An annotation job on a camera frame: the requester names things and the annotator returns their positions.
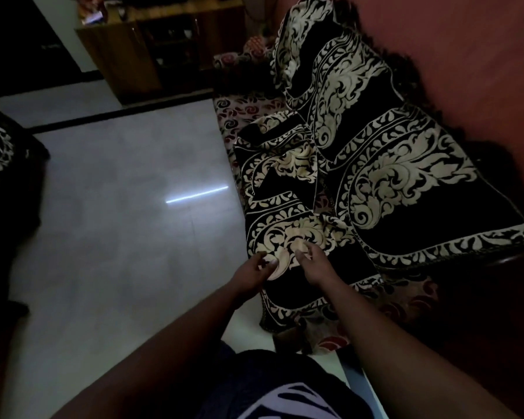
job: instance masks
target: person's right hand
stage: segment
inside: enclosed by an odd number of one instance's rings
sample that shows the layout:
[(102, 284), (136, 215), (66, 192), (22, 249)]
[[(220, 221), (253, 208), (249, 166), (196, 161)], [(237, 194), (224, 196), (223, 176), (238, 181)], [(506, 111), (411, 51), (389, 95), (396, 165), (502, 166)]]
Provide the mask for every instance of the person's right hand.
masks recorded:
[(328, 283), (340, 281), (336, 271), (332, 267), (330, 261), (322, 249), (311, 242), (305, 241), (308, 247), (310, 259), (300, 250), (295, 250), (295, 258), (305, 271), (307, 281), (322, 289)]

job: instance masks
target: hand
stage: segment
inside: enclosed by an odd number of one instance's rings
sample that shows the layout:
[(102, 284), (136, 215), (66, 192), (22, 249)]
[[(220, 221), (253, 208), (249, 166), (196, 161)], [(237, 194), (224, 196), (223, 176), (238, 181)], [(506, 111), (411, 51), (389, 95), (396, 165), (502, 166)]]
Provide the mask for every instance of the hand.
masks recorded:
[(311, 242), (305, 241), (310, 259), (300, 250), (295, 250), (295, 257), (305, 271), (305, 277), (311, 285), (323, 289), (326, 284), (341, 281), (336, 271), (322, 249)]
[(264, 281), (278, 267), (277, 260), (272, 260), (266, 264), (263, 260), (265, 255), (265, 251), (254, 254), (237, 269), (237, 272), (229, 281), (228, 285), (237, 294), (236, 297), (240, 303), (238, 306), (256, 296), (262, 290)]

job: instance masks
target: red wall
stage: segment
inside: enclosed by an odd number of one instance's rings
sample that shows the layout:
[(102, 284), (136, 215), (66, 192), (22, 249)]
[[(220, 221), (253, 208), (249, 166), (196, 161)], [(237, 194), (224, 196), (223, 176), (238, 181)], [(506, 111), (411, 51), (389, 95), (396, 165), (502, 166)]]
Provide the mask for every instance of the red wall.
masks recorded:
[[(278, 0), (277, 26), (296, 1)], [(524, 0), (352, 1), (377, 46), (412, 57), (447, 123), (504, 145), (524, 177)]]

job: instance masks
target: person's left hand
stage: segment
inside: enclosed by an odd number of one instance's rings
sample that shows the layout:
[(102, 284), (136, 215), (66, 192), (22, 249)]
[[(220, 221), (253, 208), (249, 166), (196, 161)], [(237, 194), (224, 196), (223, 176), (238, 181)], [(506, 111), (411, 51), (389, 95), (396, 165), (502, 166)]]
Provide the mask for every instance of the person's left hand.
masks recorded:
[(265, 255), (265, 251), (254, 254), (237, 269), (229, 281), (228, 285), (236, 292), (238, 306), (256, 296), (262, 290), (262, 283), (278, 267), (277, 260), (265, 264), (263, 260)]

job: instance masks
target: sofa armrest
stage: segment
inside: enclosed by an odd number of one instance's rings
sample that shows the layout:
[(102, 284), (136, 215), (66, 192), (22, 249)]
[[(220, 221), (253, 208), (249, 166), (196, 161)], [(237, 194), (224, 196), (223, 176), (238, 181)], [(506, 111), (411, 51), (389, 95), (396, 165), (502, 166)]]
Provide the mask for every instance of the sofa armrest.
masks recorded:
[(230, 94), (263, 93), (279, 97), (270, 75), (269, 51), (229, 52), (213, 58), (213, 88), (217, 97)]

